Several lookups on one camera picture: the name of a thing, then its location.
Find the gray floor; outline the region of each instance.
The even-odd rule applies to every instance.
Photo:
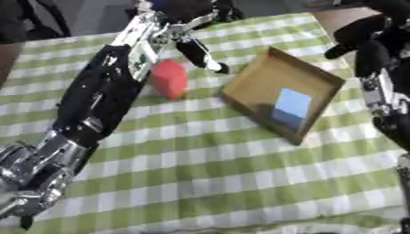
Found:
[[[234,0],[247,17],[274,16],[295,11],[289,5],[297,0]],[[127,24],[126,8],[133,0],[57,0],[74,36],[117,32]],[[57,28],[39,5],[36,10],[47,25]]]

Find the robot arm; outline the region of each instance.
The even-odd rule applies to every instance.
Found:
[[[162,12],[136,16],[110,45],[100,50],[71,83],[58,104],[58,116],[37,145],[21,142],[0,148],[0,218],[22,218],[29,228],[32,218],[54,206],[131,108],[146,84],[149,71],[168,43],[185,45],[197,56],[194,64],[216,72],[226,65],[212,59],[208,50],[189,35],[193,27],[212,22],[218,9],[173,24]]]

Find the table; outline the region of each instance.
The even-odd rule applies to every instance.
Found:
[[[70,185],[67,198],[40,214],[29,233],[246,232],[298,221],[368,229],[393,223],[369,210],[402,205],[393,168],[403,151],[372,127],[347,63],[323,58],[331,42],[315,17],[251,18],[195,36],[232,74],[196,69],[167,49],[162,57],[189,72],[186,98],[170,101],[145,87]],[[113,38],[27,43],[0,90],[0,144],[35,142],[76,73]],[[347,79],[299,147],[218,96],[268,46]],[[2,233],[13,224],[2,222]]]

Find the black robotic component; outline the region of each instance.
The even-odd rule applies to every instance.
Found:
[[[336,31],[334,37],[339,44],[328,50],[325,57],[335,59],[357,51],[355,76],[361,82],[373,125],[407,151],[399,157],[397,173],[410,215],[410,3],[406,0],[356,2],[381,14]],[[400,225],[397,234],[410,233],[409,218],[404,218]]]

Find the red cube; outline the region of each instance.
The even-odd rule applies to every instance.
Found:
[[[165,59],[152,69],[154,87],[170,99],[176,99],[187,88],[187,72],[172,59]]]

